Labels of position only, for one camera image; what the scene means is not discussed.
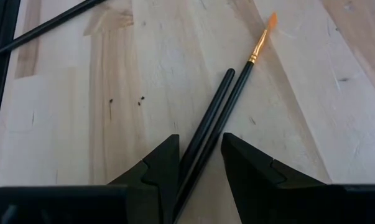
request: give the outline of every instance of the black rod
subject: black rod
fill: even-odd
[[[66,21],[78,16],[85,11],[95,7],[96,5],[104,2],[105,0],[85,0],[78,5],[72,7],[71,9],[61,13],[60,15],[54,17],[53,19],[37,26],[36,28],[28,31],[27,33],[21,35],[20,37],[14,39],[9,44],[5,45],[4,47],[0,48],[0,54],[8,51],[12,51],[21,45],[30,42],[31,40],[39,37],[40,35],[62,25]]]
[[[206,134],[219,110],[219,107],[225,98],[227,90],[233,80],[236,71],[229,68],[223,77],[222,82],[219,85],[208,109],[205,112],[204,117],[202,117],[201,123],[195,131],[192,140],[188,144],[188,147],[182,157],[179,164],[179,187],[184,183],[186,176],[190,169],[193,167],[193,163],[197,154],[201,148],[202,142],[205,139]]]
[[[243,71],[241,72],[240,76],[238,77],[237,83],[234,86],[232,92],[230,93],[230,96],[227,99],[225,107],[223,108],[215,124],[215,127],[213,128],[210,134],[210,137],[208,138],[202,150],[202,153],[193,168],[192,173],[190,174],[188,180],[186,181],[184,188],[180,190],[180,194],[178,196],[178,199],[176,201],[176,205],[174,208],[174,223],[178,220],[179,216],[182,214],[182,210],[188,198],[191,196],[191,193],[193,192],[193,189],[196,186],[201,176],[203,168],[208,162],[208,159],[210,158],[216,146],[216,143],[218,142],[219,136],[221,132],[223,131],[223,128],[225,127],[228,118],[230,117],[230,114],[238,100],[238,97],[240,96],[244,88],[245,83],[247,82],[247,79],[249,77],[249,74],[251,73],[253,66],[254,64],[252,62],[247,62],[247,64],[245,64],[245,67]]]

